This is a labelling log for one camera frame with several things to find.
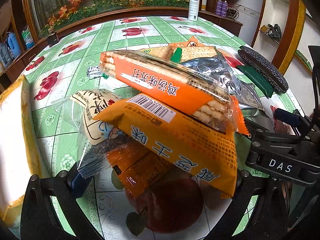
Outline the silver foil snack bag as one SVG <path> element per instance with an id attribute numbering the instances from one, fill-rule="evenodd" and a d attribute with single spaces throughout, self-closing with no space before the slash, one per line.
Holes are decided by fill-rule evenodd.
<path id="1" fill-rule="evenodd" d="M 183 61 L 181 64 L 193 69 L 206 80 L 222 83 L 223 88 L 237 98 L 244 117 L 265 115 L 255 85 L 239 80 L 223 56 L 199 57 Z"/>

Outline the orange snack bag with barcode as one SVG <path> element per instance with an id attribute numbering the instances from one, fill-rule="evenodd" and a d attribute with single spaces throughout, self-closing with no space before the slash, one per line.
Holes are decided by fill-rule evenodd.
<path id="1" fill-rule="evenodd" d="M 237 162 L 234 135 L 223 134 L 140 93 L 116 101 L 95 117 L 111 124 L 197 179 L 235 193 Z"/>

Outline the white clear snack bag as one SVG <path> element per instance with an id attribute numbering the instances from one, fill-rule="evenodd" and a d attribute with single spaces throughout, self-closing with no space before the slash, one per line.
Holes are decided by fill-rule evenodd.
<path id="1" fill-rule="evenodd" d="M 119 128 L 93 119 L 121 99 L 106 89 L 90 89 L 52 102 L 60 117 L 78 131 L 77 170 L 85 179 L 111 167 L 106 154 L 130 140 Z"/>

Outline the small orange wafer packs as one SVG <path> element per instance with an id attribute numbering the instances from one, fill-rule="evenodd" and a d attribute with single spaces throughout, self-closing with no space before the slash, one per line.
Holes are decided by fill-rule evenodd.
<path id="1" fill-rule="evenodd" d="M 172 163 L 135 141 L 116 147 L 106 157 L 133 198 L 173 168 Z"/>

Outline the orange cracker pack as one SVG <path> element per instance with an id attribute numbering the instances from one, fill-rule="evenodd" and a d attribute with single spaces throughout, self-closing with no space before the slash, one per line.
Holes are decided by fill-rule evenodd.
<path id="1" fill-rule="evenodd" d="M 248 135 L 237 98 L 220 81 L 137 50 L 100 54 L 100 70 L 211 128 Z"/>

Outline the green cracker pack black label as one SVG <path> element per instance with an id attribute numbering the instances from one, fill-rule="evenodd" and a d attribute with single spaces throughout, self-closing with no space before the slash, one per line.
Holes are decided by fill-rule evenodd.
<path id="1" fill-rule="evenodd" d="M 200 47 L 182 47 L 176 48 L 170 60 L 172 62 L 181 63 L 201 57 L 214 57 L 219 53 L 215 47 L 200 46 Z"/>

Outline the blue white candy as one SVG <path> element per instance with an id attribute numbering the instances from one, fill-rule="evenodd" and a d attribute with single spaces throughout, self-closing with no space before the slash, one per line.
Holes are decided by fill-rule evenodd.
<path id="1" fill-rule="evenodd" d="M 92 79 L 96 79 L 96 78 L 99 78 L 99 77 L 103 77 L 103 78 L 108 78 L 108 75 L 106 75 L 105 73 L 103 73 L 101 70 L 100 70 L 100 67 L 99 66 L 90 66 L 87 68 L 87 71 L 86 71 L 86 74 L 87 74 L 87 77 L 92 80 Z"/>

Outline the orange cartoon snack pouch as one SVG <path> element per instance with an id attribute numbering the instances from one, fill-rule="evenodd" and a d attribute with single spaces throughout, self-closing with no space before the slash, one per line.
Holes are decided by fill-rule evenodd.
<path id="1" fill-rule="evenodd" d="M 170 43 L 169 46 L 172 46 L 172 48 L 203 47 L 204 44 L 202 44 L 195 36 L 192 36 L 188 41 Z"/>

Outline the green yellow cracker pack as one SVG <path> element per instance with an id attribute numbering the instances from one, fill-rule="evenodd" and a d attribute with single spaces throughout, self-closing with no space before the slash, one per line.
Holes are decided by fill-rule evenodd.
<path id="1" fill-rule="evenodd" d="M 144 53 L 149 59 L 161 59 L 164 61 L 169 61 L 175 50 L 172 48 L 172 46 L 163 46 L 140 49 L 139 51 Z"/>

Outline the black patterned glasses case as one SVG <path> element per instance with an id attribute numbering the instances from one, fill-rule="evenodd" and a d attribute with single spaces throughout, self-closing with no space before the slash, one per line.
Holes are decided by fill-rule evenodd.
<path id="1" fill-rule="evenodd" d="M 248 46 L 240 46 L 238 54 L 274 88 L 276 93 L 287 92 L 289 85 L 286 79 L 270 61 Z"/>

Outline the yellow white tray box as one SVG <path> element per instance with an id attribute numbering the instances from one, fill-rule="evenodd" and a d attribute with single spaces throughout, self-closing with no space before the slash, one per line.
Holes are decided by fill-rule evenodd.
<path id="1" fill-rule="evenodd" d="M 1 94 L 1 219 L 15 227 L 33 174 L 49 176 L 31 114 L 30 84 L 24 75 Z"/>

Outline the white spray bottle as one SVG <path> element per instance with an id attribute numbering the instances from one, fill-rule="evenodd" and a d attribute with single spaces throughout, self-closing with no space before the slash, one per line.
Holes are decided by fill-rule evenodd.
<path id="1" fill-rule="evenodd" d="M 197 21 L 200 0 L 189 0 L 188 20 Z"/>

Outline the green plastic bag on shelf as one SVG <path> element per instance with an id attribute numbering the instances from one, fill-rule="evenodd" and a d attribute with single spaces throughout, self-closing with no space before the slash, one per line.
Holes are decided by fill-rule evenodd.
<path id="1" fill-rule="evenodd" d="M 29 27 L 26 27 L 25 29 L 23 29 L 22 37 L 24 39 L 24 42 L 25 42 L 27 49 L 30 49 L 31 47 L 34 46 L 35 43 L 34 43 L 33 38 L 31 36 L 31 32 L 30 32 Z"/>

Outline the small black jar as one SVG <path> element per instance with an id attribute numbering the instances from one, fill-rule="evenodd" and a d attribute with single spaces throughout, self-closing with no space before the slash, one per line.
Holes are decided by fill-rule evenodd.
<path id="1" fill-rule="evenodd" d="M 51 48 L 52 46 L 59 43 L 59 37 L 56 32 L 51 32 L 48 34 L 46 41 L 48 43 L 48 46 Z"/>

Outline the blue thermos jug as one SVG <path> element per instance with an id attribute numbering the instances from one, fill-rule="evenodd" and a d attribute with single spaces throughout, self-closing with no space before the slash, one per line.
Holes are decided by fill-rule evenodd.
<path id="1" fill-rule="evenodd" d="M 21 55 L 22 51 L 18 43 L 17 37 L 13 32 L 7 33 L 7 43 L 13 54 L 13 57 L 15 59 L 18 58 Z"/>

